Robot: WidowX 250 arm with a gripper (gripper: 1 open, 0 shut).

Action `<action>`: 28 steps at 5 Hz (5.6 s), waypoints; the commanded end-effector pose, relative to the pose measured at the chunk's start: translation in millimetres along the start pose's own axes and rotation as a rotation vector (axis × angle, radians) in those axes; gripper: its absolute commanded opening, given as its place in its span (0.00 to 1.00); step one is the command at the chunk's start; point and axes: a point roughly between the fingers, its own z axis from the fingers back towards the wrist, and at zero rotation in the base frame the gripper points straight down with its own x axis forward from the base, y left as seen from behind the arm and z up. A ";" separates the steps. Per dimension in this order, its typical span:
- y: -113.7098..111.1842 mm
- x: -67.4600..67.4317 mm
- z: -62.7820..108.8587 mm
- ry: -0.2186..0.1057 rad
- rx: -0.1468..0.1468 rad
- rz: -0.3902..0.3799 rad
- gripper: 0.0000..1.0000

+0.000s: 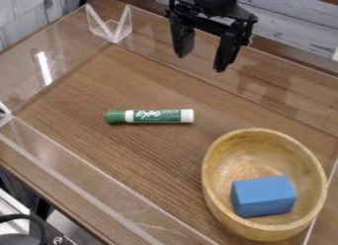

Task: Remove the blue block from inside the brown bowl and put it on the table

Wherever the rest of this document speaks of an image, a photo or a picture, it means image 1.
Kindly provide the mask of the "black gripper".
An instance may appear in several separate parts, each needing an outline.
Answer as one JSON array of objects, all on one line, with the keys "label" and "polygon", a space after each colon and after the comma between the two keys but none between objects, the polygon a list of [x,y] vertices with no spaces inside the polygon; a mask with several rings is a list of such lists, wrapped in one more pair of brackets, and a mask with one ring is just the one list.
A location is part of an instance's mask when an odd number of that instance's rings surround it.
[{"label": "black gripper", "polygon": [[223,72],[241,46],[249,45],[258,17],[238,0],[169,0],[169,21],[174,52],[186,57],[194,49],[195,29],[221,37],[214,70]]}]

